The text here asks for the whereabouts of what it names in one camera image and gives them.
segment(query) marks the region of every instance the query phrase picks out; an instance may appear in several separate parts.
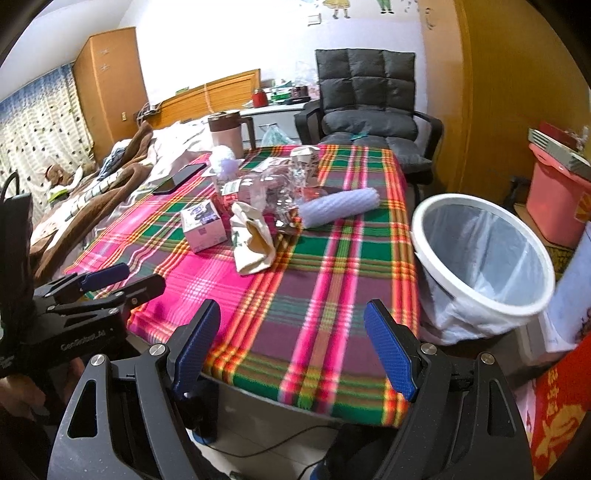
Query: screw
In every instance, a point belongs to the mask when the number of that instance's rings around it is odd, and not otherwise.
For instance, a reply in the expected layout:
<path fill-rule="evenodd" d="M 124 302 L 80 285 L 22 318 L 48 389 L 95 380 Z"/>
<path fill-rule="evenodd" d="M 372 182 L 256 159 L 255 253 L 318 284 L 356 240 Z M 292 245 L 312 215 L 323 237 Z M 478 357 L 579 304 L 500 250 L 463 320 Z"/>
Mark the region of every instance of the screw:
<path fill-rule="evenodd" d="M 480 356 L 480 360 L 482 360 L 487 365 L 492 365 L 493 363 L 495 363 L 495 357 L 486 352 Z"/>
<path fill-rule="evenodd" d="M 421 345 L 421 351 L 425 355 L 435 355 L 437 353 L 437 347 L 432 343 L 424 343 Z"/>
<path fill-rule="evenodd" d="M 150 347 L 150 355 L 152 356 L 159 356 L 164 353 L 166 347 L 162 345 L 162 343 L 156 343 L 156 345 L 152 345 Z"/>
<path fill-rule="evenodd" d="M 98 355 L 95 355 L 94 357 L 92 357 L 90 359 L 90 364 L 93 367 L 98 367 L 102 362 L 105 361 L 105 356 L 101 355 L 100 353 Z"/>

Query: plaid tablecloth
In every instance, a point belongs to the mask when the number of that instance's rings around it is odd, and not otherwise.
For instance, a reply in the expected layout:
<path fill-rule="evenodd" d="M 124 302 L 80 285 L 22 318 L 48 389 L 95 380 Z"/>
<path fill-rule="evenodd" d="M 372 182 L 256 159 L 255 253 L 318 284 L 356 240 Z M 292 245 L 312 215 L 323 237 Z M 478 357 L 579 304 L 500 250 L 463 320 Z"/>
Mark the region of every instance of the plaid tablecloth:
<path fill-rule="evenodd" d="M 257 149 L 245 168 L 269 156 L 288 156 L 290 150 Z M 298 235 L 277 234 L 275 262 L 261 273 L 240 277 L 229 241 L 198 254 L 190 251 L 178 212 L 213 194 L 211 181 L 200 176 L 174 194 L 138 202 L 68 273 L 119 262 L 129 265 L 128 281 L 159 273 L 166 291 L 134 310 L 130 331 L 164 342 L 190 321 L 203 300 L 214 299 L 222 325 L 206 374 L 290 406 L 397 426 L 406 403 L 386 379 L 365 333 L 363 310 L 369 300 L 381 299 L 398 323 L 417 332 L 404 177 L 389 151 L 327 146 L 319 180 L 345 190 L 375 187 L 380 207 Z"/>

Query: curtain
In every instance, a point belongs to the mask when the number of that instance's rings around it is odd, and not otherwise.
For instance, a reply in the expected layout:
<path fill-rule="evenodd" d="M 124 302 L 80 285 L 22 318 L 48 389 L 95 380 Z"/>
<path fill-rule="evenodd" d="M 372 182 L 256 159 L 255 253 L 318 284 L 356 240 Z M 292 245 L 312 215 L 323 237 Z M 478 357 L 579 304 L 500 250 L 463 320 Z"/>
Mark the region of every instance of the curtain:
<path fill-rule="evenodd" d="M 47 210 L 45 172 L 59 164 L 69 173 L 90 161 L 86 126 L 71 64 L 34 80 L 0 103 L 0 182 L 17 171 L 33 196 L 33 225 Z M 14 194 L 14 183 L 11 185 Z"/>

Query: chair armrest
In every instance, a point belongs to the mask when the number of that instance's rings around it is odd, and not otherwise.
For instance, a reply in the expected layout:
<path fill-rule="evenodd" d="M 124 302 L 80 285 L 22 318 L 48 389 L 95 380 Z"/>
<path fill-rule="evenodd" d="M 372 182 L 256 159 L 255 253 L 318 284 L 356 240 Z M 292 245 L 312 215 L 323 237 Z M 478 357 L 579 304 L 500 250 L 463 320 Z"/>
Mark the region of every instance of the chair armrest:
<path fill-rule="evenodd" d="M 308 120 L 312 115 L 316 115 L 317 117 L 317 126 L 318 126 L 318 139 L 319 141 L 322 139 L 323 134 L 320 127 L 320 121 L 324 116 L 324 112 L 322 111 L 322 107 L 320 106 L 320 100 L 314 100 L 312 102 L 308 102 L 304 109 L 294 115 L 295 119 L 295 129 L 297 130 L 298 135 L 300 136 L 300 140 L 303 145 L 313 145 L 317 142 L 312 140 L 312 135 L 310 132 L 310 126 L 308 125 Z"/>
<path fill-rule="evenodd" d="M 431 131 L 429 132 L 429 138 L 425 147 L 424 157 L 428 160 L 432 160 L 433 155 L 435 155 L 435 150 L 437 149 L 437 144 L 443 135 L 443 123 L 438 118 L 422 112 L 414 111 L 413 116 L 422 118 L 431 125 Z"/>

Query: black phone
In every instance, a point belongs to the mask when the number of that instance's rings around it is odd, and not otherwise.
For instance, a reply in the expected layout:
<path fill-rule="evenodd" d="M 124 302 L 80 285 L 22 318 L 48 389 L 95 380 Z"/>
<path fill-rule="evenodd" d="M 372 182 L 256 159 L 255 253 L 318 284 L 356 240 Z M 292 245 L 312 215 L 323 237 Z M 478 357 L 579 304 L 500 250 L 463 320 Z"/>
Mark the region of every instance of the black phone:
<path fill-rule="evenodd" d="M 197 172 L 202 171 L 207 167 L 206 163 L 197 163 L 195 165 L 187 165 L 181 168 L 177 173 L 168 177 L 160 185 L 158 185 L 152 192 L 154 195 L 168 195 L 178 189 L 188 179 L 193 177 Z"/>

